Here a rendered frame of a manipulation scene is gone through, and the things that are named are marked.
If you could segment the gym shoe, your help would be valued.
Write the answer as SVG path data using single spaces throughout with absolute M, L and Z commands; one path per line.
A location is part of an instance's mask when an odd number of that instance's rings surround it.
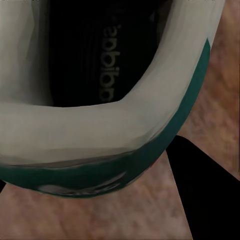
M 225 0 L 0 0 L 0 180 L 118 193 L 149 170 L 203 85 Z

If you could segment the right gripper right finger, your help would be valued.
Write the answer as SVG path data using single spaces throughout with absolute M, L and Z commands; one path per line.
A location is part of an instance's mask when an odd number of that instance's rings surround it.
M 240 181 L 182 136 L 166 153 L 193 240 L 240 240 Z

